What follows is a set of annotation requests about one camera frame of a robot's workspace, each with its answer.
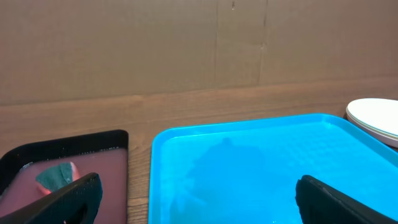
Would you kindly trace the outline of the dark red black-rimmed tray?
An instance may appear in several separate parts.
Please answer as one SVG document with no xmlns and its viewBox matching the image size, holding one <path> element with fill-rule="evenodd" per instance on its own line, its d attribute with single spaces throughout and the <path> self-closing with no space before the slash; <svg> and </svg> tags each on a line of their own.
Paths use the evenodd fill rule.
<svg viewBox="0 0 398 224">
<path fill-rule="evenodd" d="M 1 217 L 44 195 L 35 178 L 45 169 L 73 162 L 80 178 L 97 173 L 103 196 L 93 223 L 127 222 L 129 135 L 124 130 L 33 142 L 10 150 L 1 158 Z"/>
</svg>

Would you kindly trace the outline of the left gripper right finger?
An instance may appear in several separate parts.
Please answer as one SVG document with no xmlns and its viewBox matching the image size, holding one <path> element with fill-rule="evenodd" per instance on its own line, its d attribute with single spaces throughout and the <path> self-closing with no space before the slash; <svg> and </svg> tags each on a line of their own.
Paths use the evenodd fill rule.
<svg viewBox="0 0 398 224">
<path fill-rule="evenodd" d="M 310 175 L 297 181 L 295 191 L 303 224 L 397 224 Z"/>
</svg>

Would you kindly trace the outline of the white plate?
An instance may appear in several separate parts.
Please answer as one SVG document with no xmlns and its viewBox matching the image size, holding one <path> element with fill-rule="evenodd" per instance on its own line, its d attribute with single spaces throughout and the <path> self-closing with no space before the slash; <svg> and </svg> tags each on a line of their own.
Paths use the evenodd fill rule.
<svg viewBox="0 0 398 224">
<path fill-rule="evenodd" d="M 397 138 L 378 133 L 377 131 L 372 131 L 371 129 L 363 126 L 362 124 L 359 124 L 356 120 L 354 120 L 350 116 L 347 116 L 347 119 L 348 119 L 348 121 L 350 121 L 351 123 L 353 123 L 357 127 L 359 127 L 360 129 L 365 131 L 366 133 L 368 133 L 371 136 L 373 136 L 374 138 L 378 139 L 380 142 L 383 142 L 384 144 L 387 144 L 388 146 L 397 148 Z"/>
</svg>

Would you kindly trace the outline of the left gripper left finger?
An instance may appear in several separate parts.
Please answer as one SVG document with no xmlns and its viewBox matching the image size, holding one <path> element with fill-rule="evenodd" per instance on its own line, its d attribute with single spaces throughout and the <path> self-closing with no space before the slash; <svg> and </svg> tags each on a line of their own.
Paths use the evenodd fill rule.
<svg viewBox="0 0 398 224">
<path fill-rule="evenodd" d="M 1 217 L 1 224 L 93 223 L 102 196 L 100 177 L 92 172 Z"/>
</svg>

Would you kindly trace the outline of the light blue plate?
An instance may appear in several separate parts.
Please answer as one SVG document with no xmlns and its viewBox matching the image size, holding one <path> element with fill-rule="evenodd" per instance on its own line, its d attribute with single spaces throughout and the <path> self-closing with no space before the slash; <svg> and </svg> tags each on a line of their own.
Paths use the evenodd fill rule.
<svg viewBox="0 0 398 224">
<path fill-rule="evenodd" d="M 397 135 L 397 100 L 362 98 L 351 101 L 346 112 L 372 128 Z"/>
</svg>

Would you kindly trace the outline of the green and red sponge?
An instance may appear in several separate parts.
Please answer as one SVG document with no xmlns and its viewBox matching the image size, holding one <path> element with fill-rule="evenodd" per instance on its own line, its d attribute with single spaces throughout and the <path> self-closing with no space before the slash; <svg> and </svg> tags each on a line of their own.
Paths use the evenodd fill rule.
<svg viewBox="0 0 398 224">
<path fill-rule="evenodd" d="M 73 162 L 64 162 L 49 167 L 36 176 L 35 181 L 44 195 L 49 195 L 80 178 Z"/>
</svg>

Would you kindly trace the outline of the yellow-green plate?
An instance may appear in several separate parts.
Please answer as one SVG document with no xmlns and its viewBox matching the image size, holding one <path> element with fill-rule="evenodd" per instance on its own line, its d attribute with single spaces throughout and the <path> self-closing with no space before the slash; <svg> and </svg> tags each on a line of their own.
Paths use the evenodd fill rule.
<svg viewBox="0 0 398 224">
<path fill-rule="evenodd" d="M 368 126 L 367 124 L 364 124 L 363 122 L 361 122 L 358 119 L 356 119 L 349 112 L 346 112 L 346 117 L 347 117 L 348 121 L 352 122 L 357 127 L 361 128 L 363 131 L 366 131 L 368 134 L 370 134 L 372 136 L 375 136 L 375 137 L 378 137 L 378 138 L 384 137 L 384 138 L 397 140 L 397 135 L 389 134 L 389 133 L 377 130 L 376 128 L 372 128 L 372 127 Z"/>
</svg>

